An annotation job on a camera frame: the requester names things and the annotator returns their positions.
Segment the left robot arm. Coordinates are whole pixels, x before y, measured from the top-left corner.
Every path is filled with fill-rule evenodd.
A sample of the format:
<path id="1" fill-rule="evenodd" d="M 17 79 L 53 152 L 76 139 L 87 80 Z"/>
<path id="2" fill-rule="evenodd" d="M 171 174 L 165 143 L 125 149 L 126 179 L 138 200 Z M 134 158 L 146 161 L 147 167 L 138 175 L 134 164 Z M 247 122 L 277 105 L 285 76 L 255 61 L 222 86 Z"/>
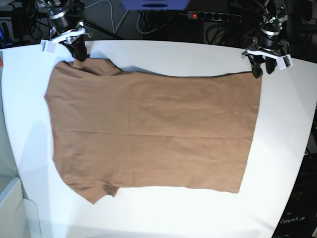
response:
<path id="1" fill-rule="evenodd" d="M 272 74 L 276 68 L 283 70 L 293 66 L 292 58 L 287 53 L 289 43 L 281 38 L 283 23 L 288 20 L 284 0 L 266 0 L 260 3 L 263 9 L 262 20 L 248 37 L 252 43 L 244 50 L 242 56 L 249 59 L 255 78 L 263 75 L 261 64 L 266 72 Z"/>

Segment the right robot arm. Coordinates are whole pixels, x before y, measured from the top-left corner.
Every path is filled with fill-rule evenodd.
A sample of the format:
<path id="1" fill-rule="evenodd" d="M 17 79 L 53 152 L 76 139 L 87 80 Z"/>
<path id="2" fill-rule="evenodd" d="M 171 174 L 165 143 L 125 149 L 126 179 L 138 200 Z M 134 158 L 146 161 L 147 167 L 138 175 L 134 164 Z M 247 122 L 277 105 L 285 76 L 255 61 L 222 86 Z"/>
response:
<path id="1" fill-rule="evenodd" d="M 79 0 L 38 0 L 37 6 L 48 9 L 52 24 L 49 39 L 42 40 L 43 52 L 54 53 L 58 44 L 64 45 L 72 57 L 84 61 L 87 55 L 85 36 L 92 34 L 84 26 L 84 4 Z"/>

